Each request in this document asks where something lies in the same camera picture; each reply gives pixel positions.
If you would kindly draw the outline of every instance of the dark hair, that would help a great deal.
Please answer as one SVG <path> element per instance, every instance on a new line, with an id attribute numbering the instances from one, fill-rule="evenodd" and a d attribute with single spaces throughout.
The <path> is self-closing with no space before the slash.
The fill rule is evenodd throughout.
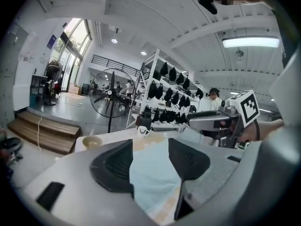
<path id="1" fill-rule="evenodd" d="M 215 93 L 217 95 L 217 97 L 220 97 L 220 91 L 217 88 L 211 88 L 211 90 L 209 91 L 210 93 Z"/>

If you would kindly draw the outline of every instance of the black gripper pad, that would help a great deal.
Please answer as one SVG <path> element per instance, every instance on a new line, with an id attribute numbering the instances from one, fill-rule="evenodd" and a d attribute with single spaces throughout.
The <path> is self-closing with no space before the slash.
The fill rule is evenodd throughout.
<path id="1" fill-rule="evenodd" d="M 96 157 L 90 165 L 90 171 L 94 180 L 106 190 L 131 193 L 134 197 L 129 175 L 132 161 L 133 141 L 130 139 Z"/>
<path id="2" fill-rule="evenodd" d="M 210 166 L 210 158 L 173 138 L 168 139 L 169 160 L 182 181 L 195 180 Z"/>

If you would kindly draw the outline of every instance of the floor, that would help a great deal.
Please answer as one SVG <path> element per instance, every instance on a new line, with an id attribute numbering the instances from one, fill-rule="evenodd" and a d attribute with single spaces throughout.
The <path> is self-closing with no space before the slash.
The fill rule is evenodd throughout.
<path id="1" fill-rule="evenodd" d="M 18 137 L 11 131 L 8 131 L 9 136 Z M 16 188 L 25 188 L 31 181 L 33 181 L 40 173 L 52 166 L 56 160 L 63 157 L 63 155 L 53 153 L 51 151 L 42 149 L 36 145 L 20 138 L 23 146 L 20 149 L 20 154 L 23 159 L 16 164 L 10 166 L 14 171 L 12 183 Z"/>
<path id="2" fill-rule="evenodd" d="M 84 136 L 90 134 L 98 135 L 108 132 L 109 118 L 106 118 L 96 112 L 91 104 L 89 96 L 61 93 L 60 97 L 53 99 L 53 101 L 56 102 L 55 106 L 47 106 L 40 102 L 35 106 L 31 106 L 31 109 L 46 113 L 56 118 L 69 120 L 71 123 L 75 122 L 73 124 L 81 126 Z M 124 130 L 127 125 L 127 116 L 128 113 L 126 113 L 125 116 L 122 115 L 118 118 L 113 118 L 111 123 L 111 132 Z"/>

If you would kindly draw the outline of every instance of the tree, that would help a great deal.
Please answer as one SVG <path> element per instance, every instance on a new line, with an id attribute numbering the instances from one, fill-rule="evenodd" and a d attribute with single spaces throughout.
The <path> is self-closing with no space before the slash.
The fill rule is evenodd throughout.
<path id="1" fill-rule="evenodd" d="M 65 33 L 66 33 L 66 35 L 67 35 L 68 38 L 69 38 L 71 31 L 66 31 Z M 71 37 L 70 37 L 69 40 L 72 42 L 73 47 L 74 47 L 77 51 L 79 51 L 80 43 L 78 43 L 78 42 L 76 41 L 76 39 L 75 39 L 72 35 L 71 35 Z M 63 48 L 63 46 L 64 46 L 64 42 L 63 42 L 63 40 L 62 40 L 61 38 L 59 38 L 59 39 L 57 40 L 57 42 L 56 42 L 56 45 L 55 45 L 55 48 L 54 48 L 54 49 L 55 49 L 56 52 L 60 53 L 61 50 L 62 50 L 62 48 Z"/>

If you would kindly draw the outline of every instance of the white cup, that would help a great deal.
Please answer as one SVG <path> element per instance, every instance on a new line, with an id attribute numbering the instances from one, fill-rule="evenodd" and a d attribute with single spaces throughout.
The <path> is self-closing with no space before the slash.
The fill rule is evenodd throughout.
<path id="1" fill-rule="evenodd" d="M 150 134 L 150 131 L 147 130 L 145 126 L 139 126 L 137 130 L 137 136 L 139 138 L 144 138 Z"/>

